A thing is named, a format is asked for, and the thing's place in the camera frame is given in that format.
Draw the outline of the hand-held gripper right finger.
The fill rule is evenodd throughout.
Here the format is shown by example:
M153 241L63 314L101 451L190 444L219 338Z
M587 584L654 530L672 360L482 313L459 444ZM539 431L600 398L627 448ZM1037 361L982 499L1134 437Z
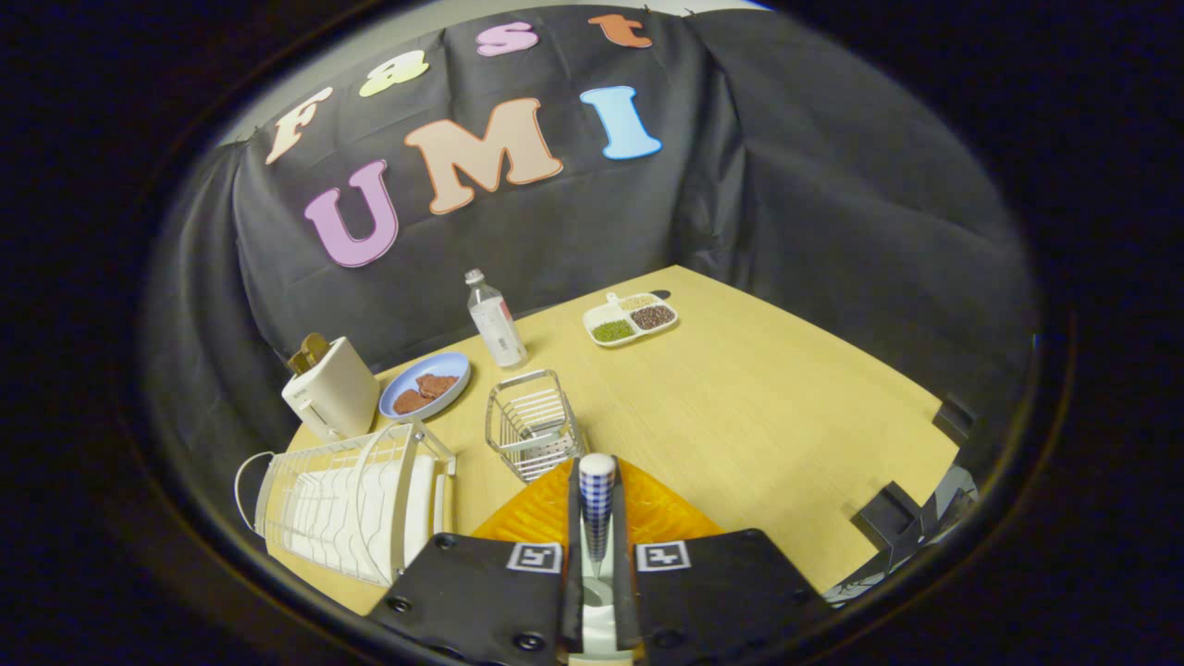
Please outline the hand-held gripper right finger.
M617 457L620 640L646 665L786 665L834 608L760 529L726 532Z

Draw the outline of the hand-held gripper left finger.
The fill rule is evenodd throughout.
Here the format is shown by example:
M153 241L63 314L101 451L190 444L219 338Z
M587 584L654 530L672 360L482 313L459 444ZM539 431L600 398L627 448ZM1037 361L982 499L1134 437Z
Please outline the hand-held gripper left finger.
M369 611L417 665L556 665L583 572L574 461L474 534L440 532Z

